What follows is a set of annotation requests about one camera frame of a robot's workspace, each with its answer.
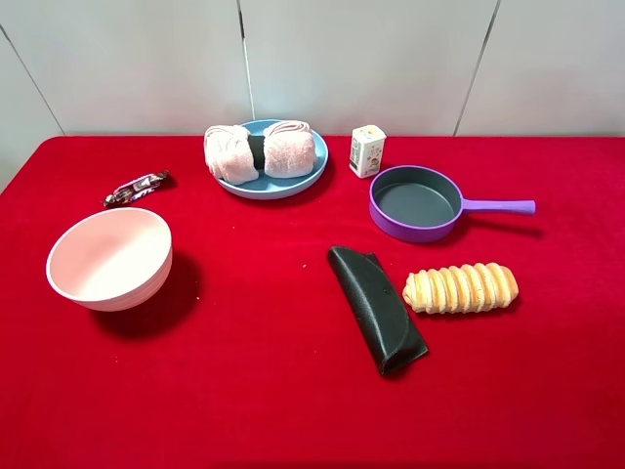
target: milk carton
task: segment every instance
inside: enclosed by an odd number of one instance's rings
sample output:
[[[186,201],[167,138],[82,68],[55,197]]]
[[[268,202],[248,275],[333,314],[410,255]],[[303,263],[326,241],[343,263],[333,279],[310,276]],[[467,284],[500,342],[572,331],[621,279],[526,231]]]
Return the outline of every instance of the milk carton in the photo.
[[[376,125],[365,125],[352,132],[350,167],[359,178],[368,178],[380,171],[382,149],[387,138]]]

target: purple frying pan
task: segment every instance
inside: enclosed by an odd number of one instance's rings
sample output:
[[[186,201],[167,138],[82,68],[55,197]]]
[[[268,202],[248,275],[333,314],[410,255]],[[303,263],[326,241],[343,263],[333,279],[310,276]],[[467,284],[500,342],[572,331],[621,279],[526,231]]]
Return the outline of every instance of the purple frying pan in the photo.
[[[463,211],[536,213],[533,200],[468,200],[445,175],[423,166],[396,166],[371,183],[369,212],[388,235],[409,242],[441,239]]]

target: red tablecloth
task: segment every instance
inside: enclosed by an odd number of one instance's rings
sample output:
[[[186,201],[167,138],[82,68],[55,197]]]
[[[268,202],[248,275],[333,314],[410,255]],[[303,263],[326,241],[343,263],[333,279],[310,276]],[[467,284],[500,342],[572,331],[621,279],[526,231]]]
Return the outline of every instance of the red tablecloth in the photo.
[[[465,216],[434,245],[380,232],[350,139],[327,143],[319,182],[272,202],[223,191],[199,137],[44,143],[0,195],[0,467],[624,467],[625,140],[389,138],[386,166],[537,201],[534,218]],[[163,288],[122,313],[57,295],[55,240],[163,169],[177,186],[135,204],[171,227]],[[411,271],[495,261],[521,295],[500,313],[411,313],[430,353],[384,379],[333,245],[375,252],[398,290]]]

